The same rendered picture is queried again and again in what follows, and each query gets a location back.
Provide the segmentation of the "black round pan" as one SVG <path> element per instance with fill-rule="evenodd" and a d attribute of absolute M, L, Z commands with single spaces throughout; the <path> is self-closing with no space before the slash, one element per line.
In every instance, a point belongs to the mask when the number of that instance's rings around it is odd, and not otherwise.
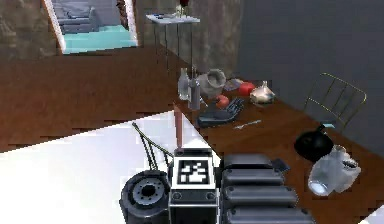
<path fill-rule="evenodd" d="M 313 163 L 329 154 L 334 142 L 325 133 L 327 127 L 330 127 L 330 124 L 321 124 L 313 131 L 303 132 L 294 143 L 297 154 Z"/>

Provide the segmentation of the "clear glass bottle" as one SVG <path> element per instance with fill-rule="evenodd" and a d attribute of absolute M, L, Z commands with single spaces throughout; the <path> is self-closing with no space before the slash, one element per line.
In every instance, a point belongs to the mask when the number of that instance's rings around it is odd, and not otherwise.
<path fill-rule="evenodd" d="M 180 69 L 180 76 L 178 79 L 178 95 L 181 100 L 189 99 L 189 76 L 186 68 Z"/>

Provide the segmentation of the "brown wooden table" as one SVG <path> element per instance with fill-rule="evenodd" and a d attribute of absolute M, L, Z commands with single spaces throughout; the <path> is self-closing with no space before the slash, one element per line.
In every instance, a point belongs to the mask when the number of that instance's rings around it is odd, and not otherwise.
<path fill-rule="evenodd" d="M 255 120 L 261 122 L 233 129 Z M 311 211 L 317 224 L 384 224 L 384 159 L 335 131 L 330 137 L 347 149 L 362 171 L 343 193 L 318 197 L 308 189 L 312 164 L 295 152 L 294 142 L 299 134 L 317 125 L 305 113 L 277 100 L 266 107 L 246 103 L 236 121 L 200 129 L 198 135 L 221 155 L 261 153 L 285 161 L 290 167 L 286 184 L 296 190 L 299 205 Z"/>

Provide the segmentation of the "grey sofa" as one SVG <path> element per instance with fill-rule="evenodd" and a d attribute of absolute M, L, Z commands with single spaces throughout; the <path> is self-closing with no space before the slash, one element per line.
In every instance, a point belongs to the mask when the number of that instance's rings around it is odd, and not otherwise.
<path fill-rule="evenodd" d="M 98 16 L 89 0 L 52 0 L 52 4 L 63 34 L 99 30 Z"/>

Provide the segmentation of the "silver knife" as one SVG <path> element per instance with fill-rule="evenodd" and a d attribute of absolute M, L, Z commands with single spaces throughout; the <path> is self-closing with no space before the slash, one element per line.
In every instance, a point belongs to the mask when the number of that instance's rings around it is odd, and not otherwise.
<path fill-rule="evenodd" d="M 233 129 L 240 130 L 240 129 L 243 129 L 244 127 L 246 127 L 246 126 L 253 125 L 253 124 L 258 124 L 260 122 L 261 122 L 261 120 L 251 121 L 251 122 L 248 122 L 248 123 L 245 123 L 245 124 L 242 124 L 242 125 L 235 126 Z"/>

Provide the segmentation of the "red tomato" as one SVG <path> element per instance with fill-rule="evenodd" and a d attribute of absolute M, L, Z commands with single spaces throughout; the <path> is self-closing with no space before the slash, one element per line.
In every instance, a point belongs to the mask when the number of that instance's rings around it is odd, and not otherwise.
<path fill-rule="evenodd" d="M 216 107 L 223 109 L 229 105 L 229 99 L 224 95 L 218 95 L 216 97 Z"/>

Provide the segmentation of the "vase with red flower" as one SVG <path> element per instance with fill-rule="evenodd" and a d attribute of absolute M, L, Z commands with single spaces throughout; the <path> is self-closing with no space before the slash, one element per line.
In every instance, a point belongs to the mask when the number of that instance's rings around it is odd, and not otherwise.
<path fill-rule="evenodd" d="M 176 6 L 176 15 L 178 17 L 188 16 L 188 5 L 190 0 L 178 0 L 179 4 Z"/>

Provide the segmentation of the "red apple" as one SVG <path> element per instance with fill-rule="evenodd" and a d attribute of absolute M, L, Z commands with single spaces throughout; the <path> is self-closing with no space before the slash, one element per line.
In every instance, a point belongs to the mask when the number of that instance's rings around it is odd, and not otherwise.
<path fill-rule="evenodd" d="M 238 92 L 241 96 L 249 96 L 250 93 L 255 89 L 255 85 L 250 82 L 243 82 L 238 88 Z"/>

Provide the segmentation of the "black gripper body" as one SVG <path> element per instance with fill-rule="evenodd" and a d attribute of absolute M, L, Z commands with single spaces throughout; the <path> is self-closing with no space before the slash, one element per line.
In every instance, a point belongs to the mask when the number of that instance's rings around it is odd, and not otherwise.
<path fill-rule="evenodd" d="M 169 224 L 167 174 L 146 170 L 131 177 L 121 190 L 120 208 L 126 224 Z"/>

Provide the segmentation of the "grey stone pot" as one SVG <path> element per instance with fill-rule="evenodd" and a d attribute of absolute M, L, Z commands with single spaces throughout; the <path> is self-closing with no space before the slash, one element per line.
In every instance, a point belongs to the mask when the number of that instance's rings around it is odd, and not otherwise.
<path fill-rule="evenodd" d="M 197 78 L 200 84 L 200 93 L 204 97 L 215 98 L 223 91 L 226 83 L 226 76 L 220 69 L 210 69 L 207 73 Z"/>

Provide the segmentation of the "dark grey dish rack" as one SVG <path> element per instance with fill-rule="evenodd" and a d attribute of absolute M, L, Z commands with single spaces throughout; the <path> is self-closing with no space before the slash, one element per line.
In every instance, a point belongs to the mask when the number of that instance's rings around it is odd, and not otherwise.
<path fill-rule="evenodd" d="M 211 103 L 205 111 L 199 113 L 197 125 L 208 128 L 233 122 L 243 108 L 244 100 L 241 98 L 234 98 L 224 109 L 218 109 Z"/>

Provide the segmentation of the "grey metal shaker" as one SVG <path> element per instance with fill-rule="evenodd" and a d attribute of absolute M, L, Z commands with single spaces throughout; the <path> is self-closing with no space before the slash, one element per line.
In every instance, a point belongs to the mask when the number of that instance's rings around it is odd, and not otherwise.
<path fill-rule="evenodd" d="M 189 102 L 188 107 L 191 110 L 200 109 L 200 84 L 196 78 L 189 81 Z"/>

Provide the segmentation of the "white side table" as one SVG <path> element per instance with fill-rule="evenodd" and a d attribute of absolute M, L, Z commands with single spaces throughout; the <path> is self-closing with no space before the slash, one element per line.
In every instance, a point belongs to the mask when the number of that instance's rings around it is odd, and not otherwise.
<path fill-rule="evenodd" d="M 148 14 L 148 15 L 146 15 L 146 18 L 149 19 L 153 24 L 164 26 L 164 41 L 165 41 L 165 48 L 166 49 L 168 48 L 167 26 L 171 25 L 171 24 L 176 24 L 176 26 L 177 26 L 177 32 L 176 33 L 177 33 L 177 38 L 178 38 L 178 40 L 177 40 L 177 56 L 178 57 L 179 57 L 179 53 L 180 53 L 179 24 L 190 24 L 190 36 L 191 36 L 190 65 L 192 68 L 192 61 L 193 61 L 193 58 L 192 58 L 192 55 L 193 55 L 193 53 L 192 53 L 192 51 L 193 51 L 192 50 L 193 25 L 192 24 L 200 23 L 200 19 L 192 17 L 192 16 L 176 16 L 176 15 L 171 15 L 171 14 Z M 154 31 L 154 35 L 155 35 L 155 48 L 156 48 L 156 55 L 157 55 L 157 36 L 158 35 L 156 34 L 156 25 L 154 26 L 153 31 Z M 167 73 L 169 73 L 168 51 L 166 51 L 165 57 L 166 57 Z"/>

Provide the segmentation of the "white cup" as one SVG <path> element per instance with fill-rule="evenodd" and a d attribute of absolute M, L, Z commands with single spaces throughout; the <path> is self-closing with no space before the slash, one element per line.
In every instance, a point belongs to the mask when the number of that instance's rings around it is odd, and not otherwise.
<path fill-rule="evenodd" d="M 349 189 L 362 169 L 341 145 L 334 145 L 331 152 L 320 158 L 308 178 L 308 188 L 317 196 Z"/>

